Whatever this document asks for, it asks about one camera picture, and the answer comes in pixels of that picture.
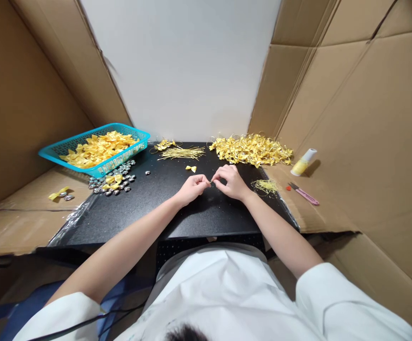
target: teal plastic basket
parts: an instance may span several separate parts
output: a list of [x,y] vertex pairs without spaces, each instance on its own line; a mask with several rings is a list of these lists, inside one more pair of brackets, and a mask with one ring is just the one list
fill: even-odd
[[[122,135],[133,135],[135,140],[139,139],[139,142],[133,146],[121,151],[119,154],[114,155],[112,158],[107,159],[106,161],[96,165],[92,168],[78,168],[69,163],[66,163],[64,160],[59,158],[59,155],[68,155],[68,150],[75,150],[78,144],[87,143],[86,138],[90,138],[92,135],[106,135],[108,132],[117,131]],[[55,144],[49,145],[48,147],[43,148],[38,152],[38,155],[48,159],[52,162],[58,163],[66,168],[74,170],[80,173],[89,174],[92,177],[100,178],[110,171],[118,167],[120,164],[127,161],[129,158],[138,154],[140,151],[147,148],[147,142],[150,138],[150,134],[143,132],[142,130],[127,126],[122,123],[111,123],[100,128],[95,128],[89,130],[88,132],[70,137],[66,140],[57,142]]]

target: white sleeve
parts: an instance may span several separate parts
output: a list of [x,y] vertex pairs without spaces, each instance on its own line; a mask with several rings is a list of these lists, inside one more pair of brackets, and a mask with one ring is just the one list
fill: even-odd
[[[36,313],[19,331],[13,341],[27,341],[70,328],[96,317],[100,305],[77,292],[61,297]],[[97,322],[75,330],[56,341],[97,340]]]
[[299,278],[296,304],[329,341],[412,340],[412,327],[405,320],[364,294],[329,263]]

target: black hair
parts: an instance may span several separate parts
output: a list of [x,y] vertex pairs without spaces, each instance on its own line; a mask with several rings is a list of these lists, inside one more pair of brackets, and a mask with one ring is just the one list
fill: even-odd
[[197,328],[184,324],[179,329],[169,332],[166,335],[166,341],[209,341]]

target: black table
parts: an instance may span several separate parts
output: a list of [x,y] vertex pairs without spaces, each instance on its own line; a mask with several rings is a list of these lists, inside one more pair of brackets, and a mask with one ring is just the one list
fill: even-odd
[[[184,147],[205,146],[205,143],[184,143]],[[218,167],[227,164],[219,160],[215,151],[206,147],[205,156],[198,161],[192,159],[160,160],[160,153],[151,154],[152,146],[134,157],[136,165],[130,174],[136,181],[130,183],[131,191],[106,197],[92,194],[78,209],[75,219],[71,219],[57,233],[48,247],[73,247],[103,244],[118,234],[132,222],[152,211],[174,195],[193,175],[185,167],[197,166],[196,174],[205,174],[210,180]],[[264,171],[248,164],[238,164],[237,168],[246,184],[266,179]],[[262,197],[263,200],[292,226],[294,222],[287,213],[278,195]],[[204,194],[184,207],[174,217],[160,236],[161,240],[198,238],[208,236],[242,235],[260,233],[258,226],[245,206],[238,200],[222,194],[214,184]]]

